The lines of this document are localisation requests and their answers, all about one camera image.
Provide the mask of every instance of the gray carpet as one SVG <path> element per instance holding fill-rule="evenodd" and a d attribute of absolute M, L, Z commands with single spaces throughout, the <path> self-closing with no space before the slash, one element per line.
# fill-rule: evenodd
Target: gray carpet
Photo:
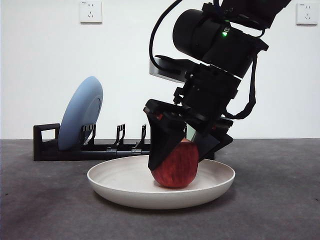
<path fill-rule="evenodd" d="M 2 140 L 1 239 L 320 239 L 320 139 L 235 140 L 216 160 L 236 171 L 226 194 L 142 210 L 94 193 L 86 173 L 99 161 L 33 162 L 31 140 Z"/>

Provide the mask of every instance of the electrical outlet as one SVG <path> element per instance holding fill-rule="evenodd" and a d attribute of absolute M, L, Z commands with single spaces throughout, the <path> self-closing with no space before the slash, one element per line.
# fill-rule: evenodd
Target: electrical outlet
<path fill-rule="evenodd" d="M 102 23 L 102 1 L 80 2 L 80 23 Z"/>
<path fill-rule="evenodd" d="M 317 25 L 319 21 L 319 4 L 298 2 L 296 5 L 297 25 Z"/>

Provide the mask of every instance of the apple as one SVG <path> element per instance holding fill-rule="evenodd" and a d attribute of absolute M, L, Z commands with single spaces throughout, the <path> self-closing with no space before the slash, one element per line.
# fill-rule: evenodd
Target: apple
<path fill-rule="evenodd" d="M 198 147 L 184 138 L 153 171 L 154 179 L 167 188 L 183 188 L 196 177 L 199 163 Z"/>

